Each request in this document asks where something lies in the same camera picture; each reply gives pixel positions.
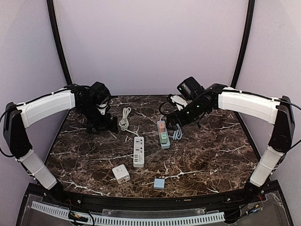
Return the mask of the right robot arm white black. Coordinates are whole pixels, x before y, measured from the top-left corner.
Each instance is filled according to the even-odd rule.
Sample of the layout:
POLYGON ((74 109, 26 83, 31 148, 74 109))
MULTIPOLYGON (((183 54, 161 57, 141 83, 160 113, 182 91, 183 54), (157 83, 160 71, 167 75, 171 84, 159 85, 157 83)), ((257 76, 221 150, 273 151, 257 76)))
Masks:
POLYGON ((180 84, 178 90, 190 103, 183 109, 166 115, 166 126, 169 129, 193 123, 213 109, 250 115, 274 126, 266 151, 249 178, 248 183, 252 186, 240 193, 242 203, 252 203, 258 197, 256 187, 264 185, 287 152, 295 147, 295 122, 292 111, 295 105, 286 96, 266 97, 217 83, 205 89, 192 78, 180 84))

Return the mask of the pink plug adapter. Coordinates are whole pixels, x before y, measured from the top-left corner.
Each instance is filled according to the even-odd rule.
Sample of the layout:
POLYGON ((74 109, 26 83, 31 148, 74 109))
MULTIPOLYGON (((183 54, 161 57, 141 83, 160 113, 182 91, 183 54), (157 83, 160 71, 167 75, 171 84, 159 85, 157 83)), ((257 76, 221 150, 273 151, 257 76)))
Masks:
POLYGON ((160 121, 158 123, 158 129, 159 129, 159 133, 164 133, 165 132, 165 123, 163 121, 160 121))

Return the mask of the white cube socket adapter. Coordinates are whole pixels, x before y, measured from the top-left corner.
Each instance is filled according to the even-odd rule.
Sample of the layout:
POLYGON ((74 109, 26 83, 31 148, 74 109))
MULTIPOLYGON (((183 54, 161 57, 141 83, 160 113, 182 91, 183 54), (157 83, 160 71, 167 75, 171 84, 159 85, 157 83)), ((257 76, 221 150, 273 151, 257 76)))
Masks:
POLYGON ((130 180, 130 175, 124 164, 112 169, 113 175, 118 184, 123 184, 130 180))

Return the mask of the green plug adapter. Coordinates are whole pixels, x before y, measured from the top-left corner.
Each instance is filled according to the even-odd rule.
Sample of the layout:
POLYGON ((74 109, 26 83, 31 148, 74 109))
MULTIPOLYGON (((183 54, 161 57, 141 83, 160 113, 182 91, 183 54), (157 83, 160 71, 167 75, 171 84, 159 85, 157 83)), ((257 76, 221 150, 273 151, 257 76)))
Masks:
POLYGON ((166 132, 161 133, 160 134, 160 142, 161 142, 161 144, 165 145, 165 144, 167 144, 167 141, 168 141, 168 135, 167 135, 167 133, 166 132))

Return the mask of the blue plug adapter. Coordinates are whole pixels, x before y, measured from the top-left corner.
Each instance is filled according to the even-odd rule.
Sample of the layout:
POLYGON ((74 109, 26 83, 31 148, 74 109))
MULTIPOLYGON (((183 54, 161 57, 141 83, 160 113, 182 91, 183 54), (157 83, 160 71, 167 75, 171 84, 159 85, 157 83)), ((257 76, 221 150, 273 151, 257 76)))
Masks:
POLYGON ((165 187, 165 180, 162 178, 155 178, 154 179, 154 189, 164 189, 165 187))

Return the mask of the blue-grey power strip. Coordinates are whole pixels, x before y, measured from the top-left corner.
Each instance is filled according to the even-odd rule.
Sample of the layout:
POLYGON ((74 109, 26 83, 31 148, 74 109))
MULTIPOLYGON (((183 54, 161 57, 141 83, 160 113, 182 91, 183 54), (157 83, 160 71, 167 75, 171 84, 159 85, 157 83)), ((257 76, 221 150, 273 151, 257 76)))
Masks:
POLYGON ((158 127, 158 135, 159 135, 161 148, 162 149, 170 148, 170 140, 169 140, 168 131, 165 122, 157 121, 157 127, 158 127))

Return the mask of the white power strip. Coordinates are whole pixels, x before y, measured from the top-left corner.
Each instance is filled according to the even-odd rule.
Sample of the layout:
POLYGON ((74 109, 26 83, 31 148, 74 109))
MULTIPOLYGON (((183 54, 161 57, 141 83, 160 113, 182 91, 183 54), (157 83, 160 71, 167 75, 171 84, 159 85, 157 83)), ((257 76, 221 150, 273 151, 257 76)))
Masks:
POLYGON ((133 166, 135 168, 144 167, 144 137, 134 137, 133 166))

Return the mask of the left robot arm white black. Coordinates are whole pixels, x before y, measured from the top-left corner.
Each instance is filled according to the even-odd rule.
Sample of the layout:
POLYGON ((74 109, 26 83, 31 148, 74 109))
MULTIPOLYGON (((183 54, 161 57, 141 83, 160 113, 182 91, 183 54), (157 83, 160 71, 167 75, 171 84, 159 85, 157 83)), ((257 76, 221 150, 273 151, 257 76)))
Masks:
POLYGON ((71 84, 27 102, 8 103, 0 117, 4 122, 3 136, 10 150, 10 154, 5 156, 16 158, 32 177, 49 190, 48 198, 56 205, 63 205, 66 194, 61 191, 62 185, 34 152, 26 129, 56 113, 76 109, 85 116, 88 133, 118 133, 118 119, 108 112, 111 99, 108 88, 95 82, 92 86, 71 84))

